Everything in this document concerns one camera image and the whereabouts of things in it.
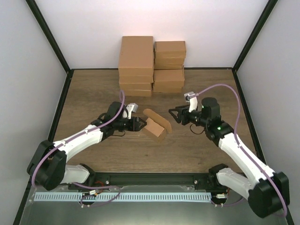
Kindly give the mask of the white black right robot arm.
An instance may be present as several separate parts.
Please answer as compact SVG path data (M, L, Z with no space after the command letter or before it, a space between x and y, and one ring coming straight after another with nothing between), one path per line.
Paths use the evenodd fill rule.
M253 154L234 134L234 129L221 119L220 105L213 97L201 101L198 109L196 98L186 97L187 105L169 109L177 123L189 123L203 127L207 138L224 151L243 171L240 175L224 164L210 168L209 185L218 189L226 186L244 197L252 211L265 218L279 210L285 210L290 203L289 179L283 173L276 173Z

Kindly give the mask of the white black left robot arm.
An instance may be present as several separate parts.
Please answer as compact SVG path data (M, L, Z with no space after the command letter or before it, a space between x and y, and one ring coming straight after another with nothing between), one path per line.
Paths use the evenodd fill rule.
M68 161L85 150L98 144L115 131L138 132L146 126L146 121L132 114L138 105L123 105L112 102L106 113L101 114L82 131L60 141L42 141L27 167L33 184L39 184L46 190L58 185L77 183L84 189L91 189L96 183L96 173L87 165L69 165Z

